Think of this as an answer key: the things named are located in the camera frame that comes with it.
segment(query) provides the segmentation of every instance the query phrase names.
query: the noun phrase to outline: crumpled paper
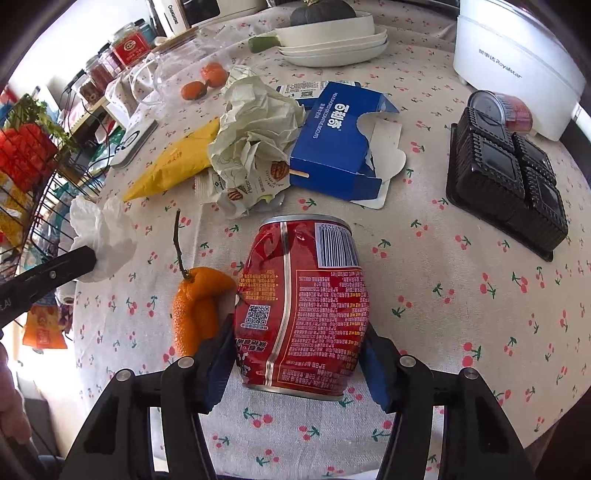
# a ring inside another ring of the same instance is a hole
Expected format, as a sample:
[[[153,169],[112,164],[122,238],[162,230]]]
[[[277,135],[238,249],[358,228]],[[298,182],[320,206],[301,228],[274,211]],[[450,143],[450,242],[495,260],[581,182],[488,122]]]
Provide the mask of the crumpled paper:
[[[232,69],[222,94],[226,113],[207,149],[215,172],[196,177],[196,194],[202,203],[217,202],[226,216],[237,218],[290,185],[288,149],[305,111],[246,66]]]

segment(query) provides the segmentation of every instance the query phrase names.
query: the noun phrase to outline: table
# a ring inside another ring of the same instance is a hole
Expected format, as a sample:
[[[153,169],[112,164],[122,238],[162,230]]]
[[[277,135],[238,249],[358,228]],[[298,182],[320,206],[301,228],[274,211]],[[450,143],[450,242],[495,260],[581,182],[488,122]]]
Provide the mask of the table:
[[[441,38],[453,23],[394,2],[355,4],[389,29],[386,53],[369,63],[293,67],[276,50],[250,55],[244,42],[228,52],[235,63],[259,68],[273,86],[348,79],[385,93],[401,111],[400,148],[407,165],[393,179],[382,210],[291,187],[276,213],[327,213],[351,225],[376,331],[430,368],[477,368],[523,445],[529,445],[591,384],[586,375],[591,365],[591,191],[560,143],[535,139],[551,159],[569,217],[569,237],[552,263],[450,205],[445,197],[449,126],[470,95],[454,73],[453,44]],[[247,25],[247,31],[253,24],[273,26],[288,12],[278,7],[235,25]],[[181,72],[179,83],[197,74]],[[124,192],[169,142],[223,111],[216,92],[182,108],[140,107],[134,118],[157,118],[160,127],[126,170],[109,173],[101,202]],[[169,318],[181,280],[171,241],[176,209],[182,211],[185,264],[215,267],[236,279],[259,224],[275,213],[227,220],[216,205],[199,205],[192,186],[188,180],[128,203],[139,240],[134,259],[111,280],[79,285],[75,348],[85,384],[80,395],[88,407],[118,369],[142,374],[177,359]],[[222,309],[231,309],[232,302],[227,299]],[[429,479],[438,474],[442,412],[433,410]],[[157,412],[152,419],[158,420]],[[377,468],[392,420],[371,400],[359,369],[338,403],[247,390],[235,369],[222,402],[202,417],[202,424],[219,473],[305,479]],[[152,436],[154,451],[163,455],[161,430],[153,429]]]

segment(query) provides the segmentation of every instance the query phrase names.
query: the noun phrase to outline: snack bag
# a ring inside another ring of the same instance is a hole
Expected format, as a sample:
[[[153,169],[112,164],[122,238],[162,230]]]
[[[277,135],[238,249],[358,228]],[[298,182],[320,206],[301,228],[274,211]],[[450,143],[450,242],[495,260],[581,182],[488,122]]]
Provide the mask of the snack bag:
[[[33,305],[27,313],[27,324],[22,344],[38,350],[44,348],[66,349],[66,341],[59,325],[57,306]]]
[[[29,220],[33,200],[24,194],[5,173],[0,172],[0,231],[13,247],[20,247]]]
[[[149,197],[185,181],[211,166],[207,146],[215,140],[220,128],[219,118],[173,143],[158,160],[125,192],[124,202]]]

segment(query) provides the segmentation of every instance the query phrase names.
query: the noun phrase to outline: glass jar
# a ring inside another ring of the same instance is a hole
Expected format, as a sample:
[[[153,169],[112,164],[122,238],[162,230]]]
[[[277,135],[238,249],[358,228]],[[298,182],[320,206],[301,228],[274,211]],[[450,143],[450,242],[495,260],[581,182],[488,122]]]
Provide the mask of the glass jar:
[[[150,47],[154,47],[154,40],[156,39],[156,32],[152,28],[152,25],[146,22],[143,18],[136,20],[135,24],[136,27],[139,28],[139,31],[144,36],[146,42],[150,45]]]
[[[95,55],[86,62],[84,71],[90,77],[95,86],[99,89],[102,95],[105,94],[107,85],[110,84],[114,78],[101,62],[98,55]]]
[[[89,105],[94,105],[102,97],[99,89],[86,74],[76,80],[76,83],[72,86],[72,90],[78,94],[83,102]]]
[[[151,50],[139,28],[133,23],[127,24],[113,35],[111,47],[125,67],[134,65]]]
[[[99,57],[103,65],[109,70],[113,77],[117,77],[124,69],[125,66],[121,63],[121,60],[113,53],[111,44],[105,44],[99,50]]]

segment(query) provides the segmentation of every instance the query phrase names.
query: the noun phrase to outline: human hand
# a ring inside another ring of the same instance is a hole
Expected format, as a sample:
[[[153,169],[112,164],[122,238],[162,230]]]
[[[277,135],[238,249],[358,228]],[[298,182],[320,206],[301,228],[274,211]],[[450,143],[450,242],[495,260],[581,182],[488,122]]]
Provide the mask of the human hand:
[[[31,438],[31,426],[22,407],[21,394],[14,388],[7,366],[8,354],[0,343],[0,429],[6,437],[24,444]]]

